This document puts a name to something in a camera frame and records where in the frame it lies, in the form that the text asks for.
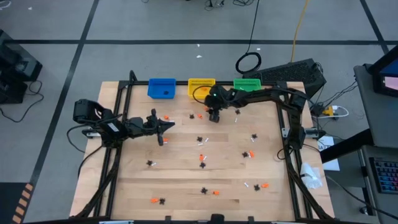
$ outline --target monitor screen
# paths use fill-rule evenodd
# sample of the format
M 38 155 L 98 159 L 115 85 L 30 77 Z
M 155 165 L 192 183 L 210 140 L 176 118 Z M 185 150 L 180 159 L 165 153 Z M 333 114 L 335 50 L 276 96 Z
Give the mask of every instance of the monitor screen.
M 398 59 L 383 68 L 380 73 L 386 76 L 384 78 L 386 87 L 398 90 Z

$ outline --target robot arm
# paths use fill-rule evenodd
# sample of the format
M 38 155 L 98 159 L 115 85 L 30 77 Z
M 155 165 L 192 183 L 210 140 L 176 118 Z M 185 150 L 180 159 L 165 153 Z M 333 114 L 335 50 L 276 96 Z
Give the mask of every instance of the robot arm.
M 290 93 L 288 103 L 280 98 L 285 93 Z M 205 98 L 205 105 L 209 107 L 210 121 L 218 123 L 222 109 L 230 106 L 241 108 L 249 103 L 273 101 L 286 110 L 290 118 L 287 144 L 294 149 L 301 149 L 305 139 L 305 130 L 301 127 L 301 114 L 307 98 L 305 93 L 290 88 L 270 88 L 246 92 L 234 88 L 225 90 L 222 86 L 214 85 L 210 89 L 210 94 Z
M 79 124 L 86 124 L 101 135 L 105 147 L 114 147 L 127 138 L 157 135 L 160 146 L 163 146 L 163 133 L 174 126 L 173 122 L 166 122 L 156 117 L 156 110 L 151 110 L 151 115 L 144 123 L 142 118 L 130 118 L 124 123 L 118 120 L 120 116 L 113 115 L 112 111 L 103 108 L 99 103 L 90 100 L 75 102 L 73 120 Z

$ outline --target blue bin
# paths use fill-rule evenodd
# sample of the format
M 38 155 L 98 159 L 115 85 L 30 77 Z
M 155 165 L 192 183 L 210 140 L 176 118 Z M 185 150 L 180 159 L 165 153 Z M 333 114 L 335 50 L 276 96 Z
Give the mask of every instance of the blue bin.
M 175 95 L 175 78 L 151 78 L 148 96 L 152 99 L 172 99 Z

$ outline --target keyboard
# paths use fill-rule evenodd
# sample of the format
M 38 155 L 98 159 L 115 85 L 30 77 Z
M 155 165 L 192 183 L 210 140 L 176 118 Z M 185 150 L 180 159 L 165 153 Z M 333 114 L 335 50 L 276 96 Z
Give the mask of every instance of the keyboard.
M 370 158 L 374 179 L 380 193 L 398 194 L 398 161 Z

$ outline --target wooden tabletop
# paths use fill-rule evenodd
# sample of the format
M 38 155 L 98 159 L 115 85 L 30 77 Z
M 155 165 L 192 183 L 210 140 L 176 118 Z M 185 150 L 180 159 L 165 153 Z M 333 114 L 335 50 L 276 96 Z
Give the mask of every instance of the wooden tabletop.
M 105 108 L 114 107 L 117 86 L 117 82 L 102 84 L 98 102 Z M 288 86 L 303 91 L 302 83 Z M 145 120 L 155 108 L 158 118 L 167 115 L 175 126 L 165 132 L 169 143 L 164 146 L 158 145 L 156 136 L 124 142 L 112 218 L 164 220 L 171 215 L 172 220 L 209 220 L 212 213 L 221 213 L 230 221 L 246 221 L 248 216 L 256 221 L 294 221 L 285 162 L 276 158 L 282 138 L 275 103 L 247 105 L 240 109 L 240 115 L 233 108 L 223 110 L 219 123 L 208 120 L 203 106 L 187 96 L 187 86 L 177 86 L 173 100 L 154 100 L 147 96 L 147 86 L 133 86 L 128 118 L 140 116 Z M 307 106 L 302 118 L 304 128 L 313 126 Z M 254 133 L 258 138 L 252 142 Z M 199 146 L 198 136 L 209 140 Z M 316 140 L 306 139 L 305 143 L 317 147 Z M 100 144 L 100 138 L 89 139 L 85 154 Z M 242 153 L 250 150 L 255 156 L 244 158 Z M 80 212 L 98 188 L 104 152 L 99 151 L 83 166 L 70 215 Z M 204 169 L 200 167 L 200 154 L 207 156 Z M 334 217 L 319 153 L 304 146 L 301 155 L 303 162 L 320 169 L 323 187 L 310 192 Z M 149 167 L 148 160 L 156 165 Z M 269 187 L 255 191 L 256 184 Z M 208 189 L 206 195 L 201 193 L 202 187 Z M 298 188 L 297 192 L 300 213 L 305 217 Z M 106 192 L 101 214 L 107 198 Z M 152 198 L 164 198 L 165 204 L 151 203 Z

